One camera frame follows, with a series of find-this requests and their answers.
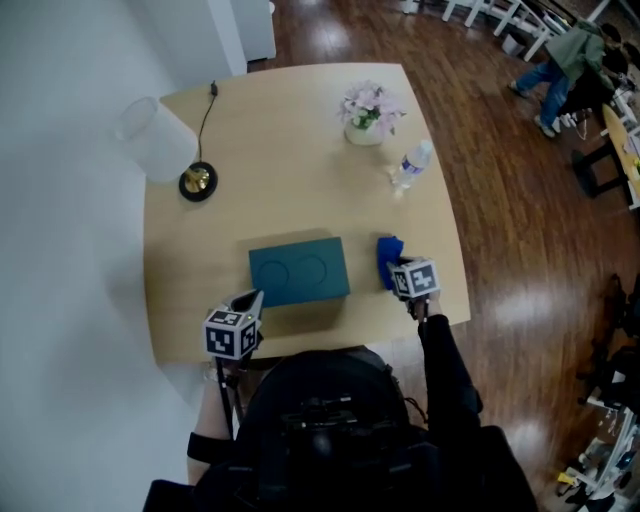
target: lamp base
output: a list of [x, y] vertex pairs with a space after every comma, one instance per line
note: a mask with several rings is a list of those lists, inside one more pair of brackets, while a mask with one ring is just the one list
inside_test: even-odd
[[180, 176], [178, 188], [185, 199], [198, 203], [204, 201], [218, 186], [218, 174], [211, 164], [195, 162]]

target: white lamp shade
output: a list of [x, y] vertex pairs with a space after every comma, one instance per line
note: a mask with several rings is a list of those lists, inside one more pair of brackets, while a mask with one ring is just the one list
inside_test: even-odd
[[193, 163], [195, 133], [156, 98], [127, 107], [116, 126], [116, 138], [151, 181], [171, 181]]

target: teal box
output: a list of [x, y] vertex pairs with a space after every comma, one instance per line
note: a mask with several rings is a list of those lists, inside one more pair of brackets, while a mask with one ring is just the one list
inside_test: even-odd
[[249, 251], [249, 265], [267, 308], [350, 293], [340, 237]]

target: white wall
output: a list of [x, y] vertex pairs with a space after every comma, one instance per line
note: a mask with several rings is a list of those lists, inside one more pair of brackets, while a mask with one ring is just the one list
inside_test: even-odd
[[131, 0], [181, 89], [247, 72], [230, 0]]
[[197, 396], [153, 362], [144, 177], [107, 134], [176, 84], [122, 0], [5, 0], [0, 48], [0, 510], [139, 511]]

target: green jacket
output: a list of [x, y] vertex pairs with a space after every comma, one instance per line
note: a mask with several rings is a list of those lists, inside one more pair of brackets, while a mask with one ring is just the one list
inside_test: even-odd
[[589, 67], [607, 89], [614, 90], [613, 83], [602, 71], [604, 39], [596, 24], [578, 21], [566, 34], [553, 37], [547, 43], [547, 51], [572, 84]]

